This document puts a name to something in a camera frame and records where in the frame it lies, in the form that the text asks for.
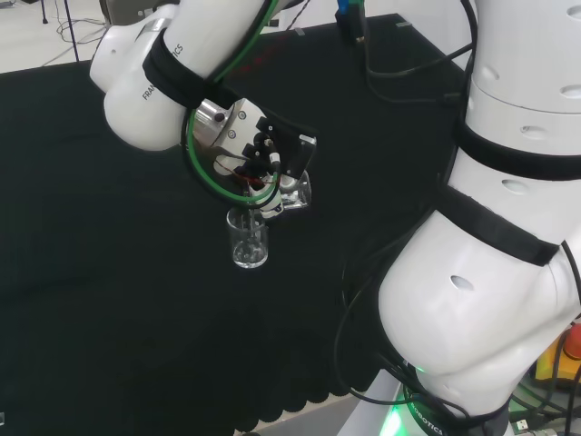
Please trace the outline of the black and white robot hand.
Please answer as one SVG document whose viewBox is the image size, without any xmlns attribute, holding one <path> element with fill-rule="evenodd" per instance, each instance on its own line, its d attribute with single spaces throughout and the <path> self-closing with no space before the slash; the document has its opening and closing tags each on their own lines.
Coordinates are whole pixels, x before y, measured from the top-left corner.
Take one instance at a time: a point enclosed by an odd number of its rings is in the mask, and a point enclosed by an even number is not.
<svg viewBox="0 0 581 436">
<path fill-rule="evenodd" d="M 210 194 L 270 220 L 311 203 L 317 138 L 249 99 L 224 108 L 208 99 L 184 116 L 182 149 Z"/>
</svg>

